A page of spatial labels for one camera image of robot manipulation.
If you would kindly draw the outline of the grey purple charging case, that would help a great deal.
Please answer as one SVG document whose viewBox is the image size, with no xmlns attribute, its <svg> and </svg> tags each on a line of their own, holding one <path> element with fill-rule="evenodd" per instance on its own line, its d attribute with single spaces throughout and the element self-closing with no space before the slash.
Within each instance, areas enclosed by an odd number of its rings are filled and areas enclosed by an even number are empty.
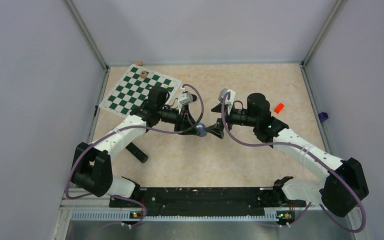
<svg viewBox="0 0 384 240">
<path fill-rule="evenodd" d="M 206 126 L 202 122 L 196 125 L 196 130 L 198 132 L 198 136 L 201 138 L 205 137 L 208 134 L 206 131 Z"/>
</svg>

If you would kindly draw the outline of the black earbud charging case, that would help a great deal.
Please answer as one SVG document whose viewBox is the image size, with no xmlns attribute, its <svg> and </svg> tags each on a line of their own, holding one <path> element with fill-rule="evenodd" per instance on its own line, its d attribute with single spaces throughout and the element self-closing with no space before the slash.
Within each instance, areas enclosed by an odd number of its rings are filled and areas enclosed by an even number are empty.
<svg viewBox="0 0 384 240">
<path fill-rule="evenodd" d="M 197 101 L 198 99 L 198 97 L 195 94 L 192 94 L 191 97 L 193 102 Z"/>
</svg>

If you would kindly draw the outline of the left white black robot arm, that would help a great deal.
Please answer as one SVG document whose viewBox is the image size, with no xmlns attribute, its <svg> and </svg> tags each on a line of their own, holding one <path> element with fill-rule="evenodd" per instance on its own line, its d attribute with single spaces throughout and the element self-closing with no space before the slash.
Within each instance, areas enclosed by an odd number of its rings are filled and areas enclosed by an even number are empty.
<svg viewBox="0 0 384 240">
<path fill-rule="evenodd" d="M 87 196 L 118 195 L 127 206 L 136 206 L 141 198 L 136 190 L 137 183 L 125 177 L 114 177 L 112 159 L 124 149 L 131 148 L 136 138 L 148 131 L 156 131 L 155 125 L 159 122 L 173 124 L 172 134 L 200 135 L 199 122 L 190 116 L 189 104 L 202 97 L 197 91 L 190 93 L 186 87 L 192 88 L 192 85 L 185 83 L 181 87 L 177 108 L 166 104 L 170 96 L 166 88 L 152 87 L 148 97 L 122 123 L 92 143 L 81 142 L 75 148 L 65 196 L 72 199 L 69 186 L 73 183 L 86 190 Z"/>
</svg>

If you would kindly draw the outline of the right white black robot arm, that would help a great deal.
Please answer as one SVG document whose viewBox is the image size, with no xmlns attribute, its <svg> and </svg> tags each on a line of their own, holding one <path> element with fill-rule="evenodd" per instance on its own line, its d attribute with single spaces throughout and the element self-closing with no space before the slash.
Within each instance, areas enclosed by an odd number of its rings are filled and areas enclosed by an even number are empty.
<svg viewBox="0 0 384 240">
<path fill-rule="evenodd" d="M 287 176 L 275 182 L 273 200 L 287 206 L 292 200 L 322 205 L 337 217 L 345 217 L 369 195 L 369 188 L 361 163 L 349 158 L 344 160 L 322 150 L 294 132 L 270 111 L 270 103 L 261 93 L 247 97 L 246 108 L 236 108 L 236 92 L 224 88 L 218 97 L 219 104 L 212 112 L 220 113 L 217 122 L 206 131 L 223 138 L 231 134 L 234 125 L 251 127 L 259 143 L 269 146 L 296 160 L 312 172 L 317 181 L 299 180 Z"/>
</svg>

